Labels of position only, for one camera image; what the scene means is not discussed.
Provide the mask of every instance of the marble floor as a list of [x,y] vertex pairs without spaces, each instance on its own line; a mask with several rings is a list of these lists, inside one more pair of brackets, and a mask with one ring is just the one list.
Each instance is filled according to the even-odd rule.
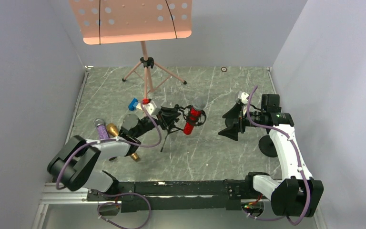
[[[120,181],[181,181],[181,180],[222,180],[226,178],[244,179],[248,172],[267,172],[274,179],[281,179],[278,158],[264,156],[258,148],[258,140],[265,130],[248,127],[239,141],[233,141],[217,133],[225,128],[222,115],[234,105],[238,91],[250,92],[259,86],[252,103],[259,106],[261,94],[274,93],[268,73],[263,67],[169,67],[187,81],[183,85],[172,78],[154,93],[149,93],[157,104],[186,106],[199,97],[207,101],[205,112],[207,122],[195,127],[191,135],[182,132],[168,136],[163,152],[161,146],[139,148],[141,157],[134,162],[130,157],[114,161],[102,161],[95,169],[105,170]],[[142,111],[127,109],[133,98],[142,99],[143,80],[131,75],[126,82],[121,79],[131,67],[97,67],[89,72],[81,101],[76,114],[72,135],[97,139],[93,121],[102,118],[107,123],[121,126],[123,117],[136,113],[143,117]],[[143,68],[137,72],[143,75]],[[152,81],[157,86],[169,75],[154,67]],[[156,130],[140,138],[143,144],[158,141]]]

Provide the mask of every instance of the music stand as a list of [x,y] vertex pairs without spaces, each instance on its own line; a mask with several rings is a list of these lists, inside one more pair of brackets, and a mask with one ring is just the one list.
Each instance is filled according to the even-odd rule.
[[[171,77],[187,84],[148,57],[145,41],[189,37],[192,33],[192,0],[69,0],[69,3],[85,43],[141,42],[143,57],[122,81],[125,82],[132,73],[142,78],[135,70],[143,64],[144,98],[148,94],[148,85],[149,92],[154,92]],[[155,88],[149,69],[154,65],[170,75]]]

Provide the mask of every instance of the cable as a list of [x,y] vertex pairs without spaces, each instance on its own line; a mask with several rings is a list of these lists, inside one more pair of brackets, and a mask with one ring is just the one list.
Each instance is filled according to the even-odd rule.
[[101,7],[101,2],[102,2],[102,0],[99,0],[99,45],[101,45],[102,44],[102,41],[101,41],[101,35],[100,35],[100,24],[101,24],[101,22],[100,22],[100,7]]
[[171,15],[171,19],[172,19],[172,23],[173,23],[173,29],[174,29],[174,34],[175,34],[176,39],[177,39],[176,27],[174,26],[173,15],[172,15],[172,12],[170,11],[169,4],[168,4],[168,0],[165,0],[165,2],[166,2],[166,6],[168,7],[169,13]]
[[[272,129],[272,130],[275,130],[275,131],[278,131],[280,132],[281,134],[283,134],[284,136],[287,137],[287,139],[290,139],[290,135],[287,134],[285,131],[283,130],[280,130],[274,126],[268,126],[268,125],[261,125],[261,124],[257,124],[255,123],[251,118],[250,118],[250,112],[249,112],[249,109],[250,109],[250,101],[252,99],[252,96],[254,94],[254,92],[256,91],[257,89],[257,85],[254,86],[253,90],[252,90],[252,93],[250,93],[250,96],[248,97],[248,101],[247,101],[247,105],[246,105],[246,116],[247,118],[249,119],[250,123],[254,126],[257,126],[257,127],[261,127],[261,128],[265,128],[265,129]],[[295,150],[295,154],[296,154],[296,157],[297,157],[297,162],[298,162],[298,167],[301,167],[302,168],[302,163],[301,163],[301,156],[300,156],[300,153],[298,151],[298,147],[296,146],[295,142],[293,139],[290,140],[291,144],[293,145],[294,147],[294,150]],[[305,177],[305,174],[304,174],[304,171],[301,170],[300,171],[301,173],[301,176],[302,176],[302,180],[304,181],[304,185],[305,185],[305,189],[306,189],[306,202],[305,202],[305,206],[304,206],[304,209],[302,210],[301,212],[301,215],[299,216],[298,220],[296,222],[292,222],[291,219],[287,216],[287,219],[288,221],[296,226],[298,225],[302,219],[304,218],[306,212],[308,211],[308,208],[309,208],[309,203],[311,202],[311,190],[309,189],[309,185],[308,185],[308,181],[306,180],[306,177]]]
[[253,107],[255,110],[262,111],[262,109],[257,108],[257,107],[256,107],[255,105],[253,105],[253,104],[250,104],[250,106],[251,106],[251,107]]
[[[102,194],[103,196],[105,197],[120,197],[120,196],[127,196],[127,195],[134,195],[134,196],[138,196],[138,197],[141,197],[143,200],[145,200],[146,204],[148,205],[148,217],[146,218],[145,222],[137,227],[137,228],[133,228],[133,229],[140,229],[142,227],[144,227],[148,221],[149,221],[149,218],[151,217],[151,205],[149,204],[149,201],[147,198],[145,198],[143,195],[141,194],[138,194],[138,193],[135,193],[135,192],[126,192],[126,193],[120,193],[120,194],[116,194],[116,195],[108,195],[108,194],[105,194],[105,193],[102,193],[102,192],[99,192],[100,194]],[[118,228],[121,228],[121,229],[129,229],[129,228],[125,228],[123,226],[120,226],[118,225],[117,223],[105,218],[104,216],[102,216],[100,214],[100,208],[103,207],[103,206],[108,206],[108,205],[113,205],[113,206],[119,206],[120,204],[117,204],[117,203],[113,203],[113,202],[107,202],[107,203],[104,203],[104,204],[100,204],[98,207],[97,207],[97,214],[99,215],[99,218],[103,219],[104,221],[118,227]]]
[[255,205],[257,204],[257,202],[259,202],[262,199],[263,195],[260,194],[259,197],[257,198],[257,200],[255,202],[250,202],[248,205]]
[[109,139],[103,139],[103,140],[98,140],[98,141],[93,141],[93,142],[89,142],[89,143],[85,143],[83,144],[81,147],[77,148],[67,159],[67,161],[65,162],[64,166],[62,167],[60,173],[58,174],[57,177],[57,181],[55,183],[55,187],[60,190],[60,189],[64,189],[65,186],[60,187],[60,181],[62,179],[62,176],[64,175],[65,172],[65,168],[69,165],[69,163],[72,161],[72,159],[75,157],[75,155],[77,155],[77,153],[79,151],[81,151],[83,148],[87,147],[87,146],[91,146],[94,144],[100,144],[100,143],[105,143],[105,142],[124,142],[133,146],[139,146],[139,147],[144,147],[144,148],[152,148],[155,146],[158,146],[161,142],[162,142],[162,134],[161,134],[161,130],[159,129],[158,125],[156,124],[155,120],[149,115],[148,111],[145,109],[145,107],[142,105],[141,103],[141,108],[142,110],[145,112],[145,115],[150,119],[150,121],[152,122],[152,124],[155,126],[156,130],[158,131],[158,135],[159,135],[159,141],[154,144],[154,145],[149,145],[149,146],[145,146],[145,145],[140,145],[137,144],[135,142],[129,142],[127,140],[124,139],[116,139],[116,138],[109,138]]

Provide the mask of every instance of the gold microphone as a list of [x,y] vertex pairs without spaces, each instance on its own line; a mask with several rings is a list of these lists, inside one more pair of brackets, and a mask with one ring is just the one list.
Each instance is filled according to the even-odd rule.
[[[119,135],[119,129],[116,127],[116,125],[115,124],[113,124],[113,123],[109,123],[109,124],[107,124],[107,126],[106,126],[106,130],[107,130],[107,132],[109,132],[109,134],[111,134],[111,135],[113,135],[114,137],[117,137],[118,135]],[[130,157],[134,160],[134,161],[136,161],[136,162],[138,162],[139,160],[140,160],[140,156],[137,154],[137,153],[132,153],[131,155],[130,155]]]

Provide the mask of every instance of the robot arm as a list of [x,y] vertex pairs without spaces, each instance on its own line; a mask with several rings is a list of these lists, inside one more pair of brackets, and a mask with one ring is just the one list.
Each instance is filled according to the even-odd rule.
[[[57,177],[65,161],[80,146],[88,142],[97,140],[83,139],[76,135],[69,139],[61,151],[49,163],[48,172]],[[128,156],[133,153],[133,148],[124,142],[106,142],[102,144],[94,144],[80,151],[71,163],[66,167],[61,178],[61,183],[69,190],[76,191],[82,187],[96,189],[101,192],[116,194],[118,180],[106,171],[93,170],[95,164],[99,160],[109,159],[114,156]]]
[[[218,134],[233,140],[238,140],[238,133],[243,133],[246,126],[253,126],[246,117],[246,104],[249,94],[238,92],[235,98],[236,104],[223,115],[226,128]],[[280,97],[277,94],[263,94],[261,108],[251,112],[251,119],[260,125],[273,126],[290,135],[298,151],[298,144],[295,138],[295,129],[292,117],[288,113],[282,113],[280,107]],[[274,129],[267,129],[271,144],[277,152],[282,169],[282,182],[273,180],[267,173],[249,173],[249,186],[262,193],[271,203],[273,212],[278,216],[300,216],[305,206],[306,193],[303,178],[300,170],[304,171],[305,178],[311,190],[311,201],[306,217],[312,217],[317,204],[323,193],[323,184],[319,180],[314,180],[302,158],[301,167],[298,167],[297,154],[289,139],[282,133]]]
[[[93,170],[97,161],[111,157],[129,156],[138,149],[138,146],[116,141],[116,139],[124,139],[130,143],[140,144],[141,142],[137,138],[158,125],[161,129],[167,130],[168,134],[182,130],[176,127],[175,123],[179,121],[180,115],[186,120],[187,116],[184,111],[191,107],[191,105],[181,107],[177,104],[173,108],[161,107],[157,106],[152,100],[145,101],[142,106],[150,116],[154,116],[154,123],[147,116],[139,119],[135,114],[129,114],[124,117],[119,135],[113,138],[114,141],[106,139],[102,142],[99,140],[98,144],[93,144],[98,140],[83,139],[78,135],[73,136],[49,163],[48,172],[54,177],[58,177],[69,157],[82,145],[92,143],[92,145],[85,147],[75,155],[75,158],[66,166],[60,182],[71,191],[85,187],[109,195],[119,193],[117,189],[118,180],[115,177],[103,170]],[[129,105],[129,109],[141,109],[141,104],[137,99],[134,99]],[[198,122],[196,125],[202,125],[205,120],[206,116],[204,114],[204,121]]]

